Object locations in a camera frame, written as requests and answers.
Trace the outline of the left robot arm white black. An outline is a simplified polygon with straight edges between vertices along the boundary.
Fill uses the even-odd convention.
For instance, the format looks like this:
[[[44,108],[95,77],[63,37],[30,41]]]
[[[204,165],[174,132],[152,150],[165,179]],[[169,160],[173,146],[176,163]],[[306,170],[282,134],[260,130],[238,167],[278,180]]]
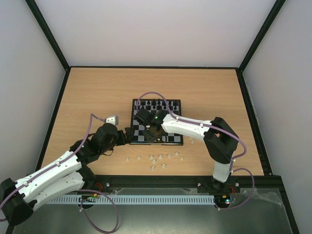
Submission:
[[[105,123],[40,170],[16,181],[4,180],[0,184],[3,220],[10,226],[19,225],[43,204],[73,191],[93,188],[96,176],[88,164],[116,146],[131,143],[133,136],[132,128],[118,130],[115,125]]]

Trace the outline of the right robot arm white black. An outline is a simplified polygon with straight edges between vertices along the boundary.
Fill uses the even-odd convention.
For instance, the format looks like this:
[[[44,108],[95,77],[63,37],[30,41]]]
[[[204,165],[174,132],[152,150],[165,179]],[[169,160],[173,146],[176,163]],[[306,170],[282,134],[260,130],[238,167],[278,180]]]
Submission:
[[[224,119],[196,120],[176,115],[167,110],[156,114],[141,108],[134,119],[145,127],[143,131],[148,142],[168,134],[179,134],[202,141],[214,160],[213,187],[225,190],[229,184],[231,160],[237,149],[239,138]]]

